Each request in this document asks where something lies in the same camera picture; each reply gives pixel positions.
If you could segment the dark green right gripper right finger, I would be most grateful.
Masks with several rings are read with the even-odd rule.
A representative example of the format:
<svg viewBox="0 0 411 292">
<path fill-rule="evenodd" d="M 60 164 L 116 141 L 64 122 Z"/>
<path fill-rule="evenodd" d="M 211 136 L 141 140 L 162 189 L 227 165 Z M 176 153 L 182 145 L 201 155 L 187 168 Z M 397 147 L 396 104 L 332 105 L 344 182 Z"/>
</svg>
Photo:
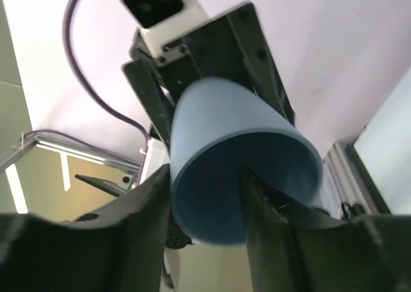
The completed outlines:
<svg viewBox="0 0 411 292">
<path fill-rule="evenodd" d="M 332 218 L 239 175 L 254 291 L 409 291 L 410 217 Z"/>
</svg>

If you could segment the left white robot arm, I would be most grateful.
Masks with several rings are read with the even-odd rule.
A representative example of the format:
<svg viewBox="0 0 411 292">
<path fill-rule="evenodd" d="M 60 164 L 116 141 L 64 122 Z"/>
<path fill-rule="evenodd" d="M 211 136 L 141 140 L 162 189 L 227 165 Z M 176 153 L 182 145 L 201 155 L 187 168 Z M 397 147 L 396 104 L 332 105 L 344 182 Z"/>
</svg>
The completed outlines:
<svg viewBox="0 0 411 292">
<path fill-rule="evenodd" d="M 166 154 L 149 153 L 143 183 L 76 221 L 1 216 L 2 291 L 157 291 L 170 220 L 190 238 L 246 245 L 254 291 L 295 291 L 284 205 L 304 141 L 283 115 L 252 3 L 187 34 L 227 23 L 243 74 L 189 84 L 168 120 Z"/>
</svg>

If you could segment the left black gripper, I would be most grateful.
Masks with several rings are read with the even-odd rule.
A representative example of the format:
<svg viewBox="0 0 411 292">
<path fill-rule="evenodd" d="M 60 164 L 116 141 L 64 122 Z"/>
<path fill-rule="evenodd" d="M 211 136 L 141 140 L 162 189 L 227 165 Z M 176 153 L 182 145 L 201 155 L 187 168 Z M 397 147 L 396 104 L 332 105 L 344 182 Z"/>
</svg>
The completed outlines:
<svg viewBox="0 0 411 292">
<path fill-rule="evenodd" d="M 171 121 L 181 94 L 193 82 L 221 77 L 256 93 L 291 124 L 295 113 L 261 29 L 254 3 L 227 12 L 148 54 L 141 34 L 123 72 L 151 122 L 155 138 L 169 144 Z"/>
</svg>

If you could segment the light blue cup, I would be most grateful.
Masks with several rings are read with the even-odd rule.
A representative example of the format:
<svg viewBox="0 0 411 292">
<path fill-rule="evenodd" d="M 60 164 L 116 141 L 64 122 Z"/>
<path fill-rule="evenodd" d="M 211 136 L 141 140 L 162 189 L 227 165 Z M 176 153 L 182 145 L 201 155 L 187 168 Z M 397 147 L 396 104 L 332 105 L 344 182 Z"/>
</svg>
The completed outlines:
<svg viewBox="0 0 411 292">
<path fill-rule="evenodd" d="M 245 242 L 241 167 L 304 205 L 322 185 L 316 147 L 279 112 L 236 82 L 195 81 L 177 103 L 170 140 L 171 209 L 185 235 L 213 245 Z"/>
</svg>

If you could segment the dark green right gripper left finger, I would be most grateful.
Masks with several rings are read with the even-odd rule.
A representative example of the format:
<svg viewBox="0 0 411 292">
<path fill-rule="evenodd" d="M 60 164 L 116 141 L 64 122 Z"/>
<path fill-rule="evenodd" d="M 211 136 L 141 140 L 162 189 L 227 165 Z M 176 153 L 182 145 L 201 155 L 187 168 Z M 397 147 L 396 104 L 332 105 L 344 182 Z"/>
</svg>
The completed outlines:
<svg viewBox="0 0 411 292">
<path fill-rule="evenodd" d="M 76 221 L 1 216 L 2 291 L 158 291 L 170 170 Z"/>
</svg>

